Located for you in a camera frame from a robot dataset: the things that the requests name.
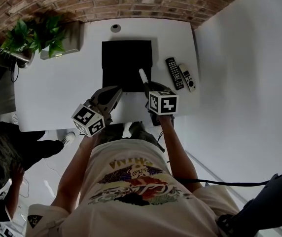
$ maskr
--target man's left arm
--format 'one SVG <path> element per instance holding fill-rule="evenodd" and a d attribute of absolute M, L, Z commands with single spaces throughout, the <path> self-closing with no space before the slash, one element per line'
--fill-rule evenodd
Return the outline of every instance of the man's left arm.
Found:
<path fill-rule="evenodd" d="M 17 208 L 19 190 L 23 182 L 23 177 L 24 170 L 21 166 L 13 168 L 11 173 L 12 185 L 9 187 L 8 193 L 4 199 L 6 210 L 11 219 L 14 217 Z"/>
<path fill-rule="evenodd" d="M 14 217 L 19 197 L 19 189 L 23 182 L 24 171 L 19 166 L 12 170 L 12 185 L 4 200 L 0 200 L 0 222 L 11 221 Z"/>

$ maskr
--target sneaker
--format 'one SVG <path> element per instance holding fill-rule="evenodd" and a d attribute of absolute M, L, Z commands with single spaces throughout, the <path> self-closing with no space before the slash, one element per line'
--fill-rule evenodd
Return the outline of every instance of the sneaker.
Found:
<path fill-rule="evenodd" d="M 12 124 L 18 125 L 18 118 L 17 118 L 17 115 L 16 115 L 16 114 L 14 114 L 14 115 L 12 116 Z"/>
<path fill-rule="evenodd" d="M 66 147 L 67 145 L 71 144 L 73 140 L 75 139 L 75 133 L 69 132 L 62 140 L 63 147 Z"/>
<path fill-rule="evenodd" d="M 129 127 L 129 132 L 130 134 L 134 134 L 136 131 L 144 131 L 145 132 L 145 127 L 142 123 L 142 121 L 138 122 L 133 122 L 132 125 Z"/>

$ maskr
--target white shoe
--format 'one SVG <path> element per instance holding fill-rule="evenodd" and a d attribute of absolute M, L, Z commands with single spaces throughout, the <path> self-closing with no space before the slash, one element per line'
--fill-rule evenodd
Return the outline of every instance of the white shoe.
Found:
<path fill-rule="evenodd" d="M 14 114 L 14 115 L 12 116 L 12 124 L 17 124 L 17 125 L 18 125 L 18 118 L 17 118 L 17 115 L 16 115 L 16 114 Z"/>
<path fill-rule="evenodd" d="M 66 147 L 67 145 L 71 144 L 73 140 L 75 139 L 75 133 L 69 132 L 62 140 L 63 147 Z"/>

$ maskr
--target potted plant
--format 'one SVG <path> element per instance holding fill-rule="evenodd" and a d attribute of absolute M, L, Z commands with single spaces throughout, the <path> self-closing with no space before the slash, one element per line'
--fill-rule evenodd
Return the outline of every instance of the potted plant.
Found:
<path fill-rule="evenodd" d="M 16 26 L 7 32 L 6 39 L 2 44 L 7 53 L 31 50 L 39 53 L 45 49 L 49 58 L 55 51 L 64 52 L 62 40 L 65 37 L 65 29 L 60 24 L 60 16 L 44 15 L 31 21 L 19 19 Z"/>

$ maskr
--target white wall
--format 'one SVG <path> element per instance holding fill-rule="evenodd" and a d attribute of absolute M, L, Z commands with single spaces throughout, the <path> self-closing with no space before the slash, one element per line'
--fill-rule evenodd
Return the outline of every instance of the white wall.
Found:
<path fill-rule="evenodd" d="M 195 34 L 202 102 L 186 149 L 225 181 L 282 173 L 282 0 L 237 0 Z"/>

